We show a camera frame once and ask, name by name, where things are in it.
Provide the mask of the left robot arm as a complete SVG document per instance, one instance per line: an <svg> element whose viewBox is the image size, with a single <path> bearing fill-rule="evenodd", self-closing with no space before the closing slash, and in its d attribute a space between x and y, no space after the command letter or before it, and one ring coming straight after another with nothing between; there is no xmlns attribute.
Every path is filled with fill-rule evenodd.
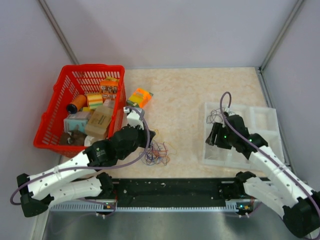
<svg viewBox="0 0 320 240"><path fill-rule="evenodd" d="M16 180L23 215L31 218L62 202L86 197L109 198L114 191L111 177L81 177L100 170L117 169L137 148L148 149L156 133L147 127L127 125L111 138L94 142L70 160L42 173L20 174Z"/></svg>

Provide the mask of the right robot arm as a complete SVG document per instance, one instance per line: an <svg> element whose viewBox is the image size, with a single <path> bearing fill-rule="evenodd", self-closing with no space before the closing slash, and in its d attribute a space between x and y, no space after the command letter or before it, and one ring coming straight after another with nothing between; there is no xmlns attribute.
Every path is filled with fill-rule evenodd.
<svg viewBox="0 0 320 240"><path fill-rule="evenodd" d="M239 198L253 197L273 210L287 229L303 238L320 229L320 193L300 180L273 152L258 133L250 134L241 116L222 113L223 122L213 123L206 143L221 149L234 148L269 179L268 185L250 171L234 178Z"/></svg>

